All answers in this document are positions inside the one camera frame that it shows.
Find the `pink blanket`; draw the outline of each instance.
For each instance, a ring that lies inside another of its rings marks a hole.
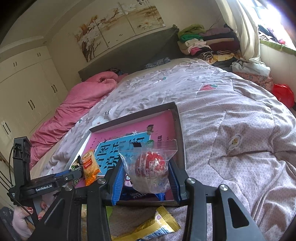
[[[113,72],[103,72],[74,86],[65,101],[56,109],[54,117],[45,121],[31,136],[30,168],[59,142],[82,116],[115,89],[116,81],[121,79]]]

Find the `metal screw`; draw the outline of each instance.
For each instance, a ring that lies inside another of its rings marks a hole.
[[[195,183],[196,180],[194,178],[190,177],[186,181],[187,181],[187,183],[193,184],[193,183]]]
[[[71,191],[72,189],[73,189],[73,186],[71,186],[71,185],[68,185],[68,186],[65,187],[66,191]]]
[[[98,184],[104,184],[106,182],[106,179],[105,178],[100,178],[98,179]]]
[[[225,185],[225,184],[222,184],[222,185],[220,186],[220,189],[221,189],[222,191],[227,191],[227,190],[228,190],[228,186]]]

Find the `black cable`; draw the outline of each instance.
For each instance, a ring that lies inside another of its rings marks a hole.
[[[10,181],[7,179],[7,177],[1,172],[0,170],[0,173],[5,177],[5,179],[10,183]]]
[[[9,161],[8,161],[8,167],[9,167],[9,178],[10,178],[10,184],[11,186],[13,187],[12,185],[12,179],[11,179],[11,170],[10,170],[10,158],[11,158],[11,153],[12,153],[12,150],[13,150],[13,147],[11,148],[11,151],[10,151],[10,154],[9,154]]]
[[[12,198],[15,202],[17,202],[17,204],[21,206],[30,216],[32,216],[32,214],[30,214],[30,212],[23,205],[21,205],[13,196],[10,196],[9,193],[7,193],[7,195],[8,197]]]

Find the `ceiling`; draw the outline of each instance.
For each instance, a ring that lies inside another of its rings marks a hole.
[[[37,0],[13,24],[0,45],[1,52],[26,42],[46,39],[49,33],[53,37],[60,29],[57,26],[62,27],[76,12],[91,2],[92,0]]]

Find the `red plastic bag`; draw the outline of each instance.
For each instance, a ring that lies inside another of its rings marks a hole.
[[[288,85],[276,85],[274,84],[274,89],[272,94],[282,102],[288,108],[292,108],[295,104],[294,102],[294,93]]]

